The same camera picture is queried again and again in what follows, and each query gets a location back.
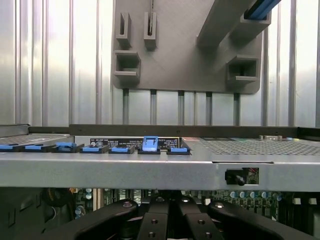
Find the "black sticker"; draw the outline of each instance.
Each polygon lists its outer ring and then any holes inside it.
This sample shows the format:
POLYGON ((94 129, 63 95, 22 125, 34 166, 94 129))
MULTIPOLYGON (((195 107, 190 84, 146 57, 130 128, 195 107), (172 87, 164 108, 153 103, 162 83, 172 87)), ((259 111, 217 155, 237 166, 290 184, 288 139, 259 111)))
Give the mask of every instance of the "black sticker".
MULTIPOLYGON (((134 146, 135 149, 141 148, 143 137, 141 138, 90 138, 90 144, 94 147, 103 147, 109 145, 113 147, 129 148, 134 146)), ((161 137, 158 139, 158 144, 161 150, 167 148, 179 148, 179 137, 161 137)))

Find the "corrugated metal wall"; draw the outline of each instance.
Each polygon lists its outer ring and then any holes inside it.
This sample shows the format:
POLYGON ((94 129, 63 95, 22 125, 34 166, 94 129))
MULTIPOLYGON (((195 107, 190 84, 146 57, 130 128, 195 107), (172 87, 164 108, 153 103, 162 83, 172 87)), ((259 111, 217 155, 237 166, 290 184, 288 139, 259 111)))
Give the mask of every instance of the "corrugated metal wall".
POLYGON ((0 123, 314 127, 318 15, 318 0, 282 0, 259 92, 211 94, 114 88, 112 0, 0 1, 0 123))

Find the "screw hole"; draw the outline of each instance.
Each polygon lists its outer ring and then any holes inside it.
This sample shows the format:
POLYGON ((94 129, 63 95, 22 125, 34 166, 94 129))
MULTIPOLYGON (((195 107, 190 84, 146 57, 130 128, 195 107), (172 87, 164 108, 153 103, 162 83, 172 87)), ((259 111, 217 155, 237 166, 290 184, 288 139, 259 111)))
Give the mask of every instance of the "screw hole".
POLYGON ((207 239, 211 239, 212 238, 212 233, 211 232, 206 232, 205 236, 207 239))
POLYGON ((156 233, 155 232, 149 232, 149 234, 148 234, 148 237, 149 238, 154 238, 156 236, 156 233))

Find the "silver screw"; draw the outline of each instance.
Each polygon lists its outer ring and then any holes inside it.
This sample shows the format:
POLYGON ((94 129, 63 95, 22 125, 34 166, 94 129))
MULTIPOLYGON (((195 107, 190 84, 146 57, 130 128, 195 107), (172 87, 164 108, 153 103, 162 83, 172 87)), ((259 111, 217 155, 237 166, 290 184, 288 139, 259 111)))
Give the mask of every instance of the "silver screw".
POLYGON ((185 203, 189 202, 189 198, 187 198, 187 197, 184 196, 184 197, 182 198, 182 202, 185 202, 185 203))
POLYGON ((164 202, 165 200, 164 200, 162 197, 158 196, 158 197, 156 198, 156 201, 157 201, 157 202, 164 202))
POLYGON ((132 207, 132 204, 131 204, 129 201, 125 201, 124 204, 123 204, 123 206, 124 206, 125 208, 129 208, 129 207, 132 207))
POLYGON ((215 206, 216 206, 218 209, 222 209, 222 208, 224 207, 224 205, 223 205, 222 203, 220 203, 220 202, 217 202, 217 203, 215 204, 215 206))

